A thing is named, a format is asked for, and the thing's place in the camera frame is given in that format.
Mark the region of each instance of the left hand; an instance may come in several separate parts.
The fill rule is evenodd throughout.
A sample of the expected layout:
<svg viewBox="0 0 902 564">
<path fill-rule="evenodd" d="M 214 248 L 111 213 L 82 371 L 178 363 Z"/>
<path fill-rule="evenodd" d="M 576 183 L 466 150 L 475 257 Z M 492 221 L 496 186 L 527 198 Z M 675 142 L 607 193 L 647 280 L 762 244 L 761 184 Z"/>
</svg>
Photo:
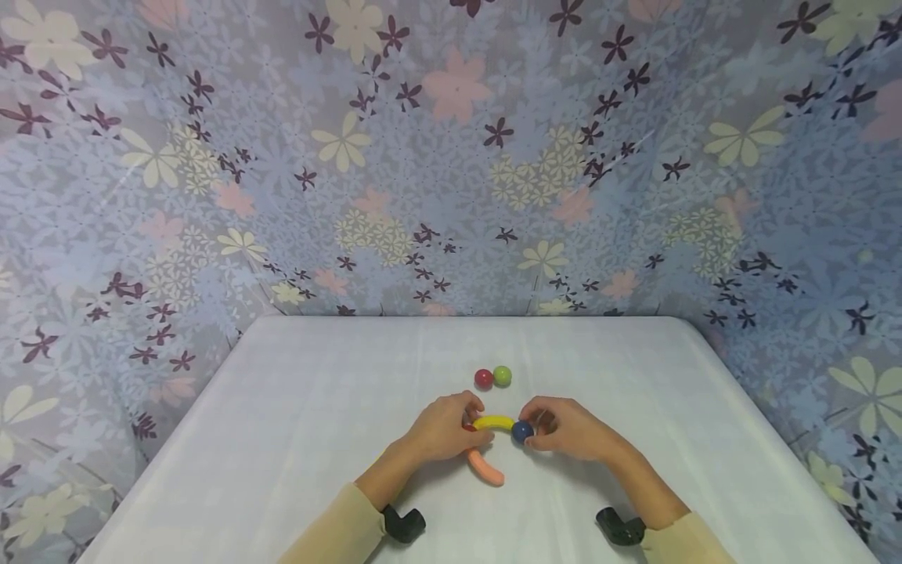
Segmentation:
<svg viewBox="0 0 902 564">
<path fill-rule="evenodd" d="M 494 433 L 471 432 L 461 426 L 465 414 L 468 420 L 474 421 L 483 410 L 482 400 L 472 392 L 442 396 L 426 406 L 399 443 L 424 463 L 447 460 L 468 448 L 487 445 L 494 439 Z"/>
</svg>

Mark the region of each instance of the black object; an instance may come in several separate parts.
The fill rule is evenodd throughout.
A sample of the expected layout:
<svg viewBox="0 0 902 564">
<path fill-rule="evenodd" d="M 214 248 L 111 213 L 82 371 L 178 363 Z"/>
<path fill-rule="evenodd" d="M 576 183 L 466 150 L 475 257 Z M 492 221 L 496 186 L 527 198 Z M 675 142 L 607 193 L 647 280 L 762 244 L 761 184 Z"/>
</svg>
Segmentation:
<svg viewBox="0 0 902 564">
<path fill-rule="evenodd" d="M 645 538 L 645 523 L 641 518 L 623 522 L 613 507 L 605 507 L 598 512 L 595 522 L 602 528 L 604 537 L 610 544 L 635 546 Z"/>
<path fill-rule="evenodd" d="M 411 544 L 426 530 L 426 519 L 416 509 L 401 517 L 394 507 L 386 505 L 382 515 L 385 516 L 385 532 L 402 544 Z"/>
</svg>

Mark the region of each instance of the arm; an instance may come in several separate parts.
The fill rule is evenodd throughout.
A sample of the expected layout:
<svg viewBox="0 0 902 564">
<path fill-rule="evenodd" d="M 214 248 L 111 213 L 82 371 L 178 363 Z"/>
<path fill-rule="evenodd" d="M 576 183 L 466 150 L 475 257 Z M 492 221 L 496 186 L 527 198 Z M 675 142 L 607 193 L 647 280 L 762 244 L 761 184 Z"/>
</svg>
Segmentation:
<svg viewBox="0 0 902 564">
<path fill-rule="evenodd" d="M 601 462 L 611 470 L 648 527 L 642 549 L 649 564 L 734 564 L 642 453 L 582 405 L 539 396 L 523 407 L 520 418 L 536 429 L 526 441 L 529 447 Z"/>
<path fill-rule="evenodd" d="M 492 441 L 490 431 L 471 433 L 461 427 L 464 414 L 474 419 L 483 409 L 483 403 L 470 392 L 432 402 L 354 484 L 342 488 L 326 512 L 281 556 L 279 564 L 363 564 L 385 535 L 380 511 L 419 467 Z"/>
</svg>

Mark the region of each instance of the floral backdrop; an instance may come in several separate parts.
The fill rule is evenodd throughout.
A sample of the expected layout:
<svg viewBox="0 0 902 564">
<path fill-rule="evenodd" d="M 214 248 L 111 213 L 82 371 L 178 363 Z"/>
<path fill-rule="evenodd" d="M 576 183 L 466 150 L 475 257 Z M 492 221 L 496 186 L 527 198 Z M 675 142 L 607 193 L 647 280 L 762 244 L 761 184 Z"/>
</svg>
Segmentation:
<svg viewBox="0 0 902 564">
<path fill-rule="evenodd" d="M 688 319 L 902 562 L 901 33 L 902 0 L 4 2 L 5 560 L 77 559 L 281 313 Z"/>
</svg>

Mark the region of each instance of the beige sleeve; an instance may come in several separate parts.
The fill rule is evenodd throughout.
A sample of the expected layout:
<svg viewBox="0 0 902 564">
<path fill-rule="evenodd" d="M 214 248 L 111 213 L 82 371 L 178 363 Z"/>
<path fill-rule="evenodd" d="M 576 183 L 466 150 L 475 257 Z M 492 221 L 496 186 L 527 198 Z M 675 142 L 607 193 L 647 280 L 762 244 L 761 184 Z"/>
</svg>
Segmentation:
<svg viewBox="0 0 902 564">
<path fill-rule="evenodd" d="M 645 531 L 642 550 L 649 564 L 735 564 L 698 513 L 661 531 Z"/>
<path fill-rule="evenodd" d="M 356 485 L 348 484 L 279 564 L 364 564 L 384 535 L 385 518 Z"/>
</svg>

